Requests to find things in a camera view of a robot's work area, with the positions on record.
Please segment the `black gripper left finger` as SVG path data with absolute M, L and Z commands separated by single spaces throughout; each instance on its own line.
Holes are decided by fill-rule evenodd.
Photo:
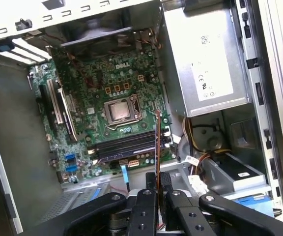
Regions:
M 108 193 L 37 226 L 39 236 L 154 236 L 157 178 L 146 173 L 136 196 Z

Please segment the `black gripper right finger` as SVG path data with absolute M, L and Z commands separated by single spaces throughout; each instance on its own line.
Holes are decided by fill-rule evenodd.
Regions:
M 207 212 L 229 223 L 237 236 L 283 236 L 283 222 L 213 193 L 192 204 L 182 190 L 173 189 L 168 173 L 160 172 L 160 188 L 166 192 L 168 206 L 187 236 L 215 236 L 204 216 Z

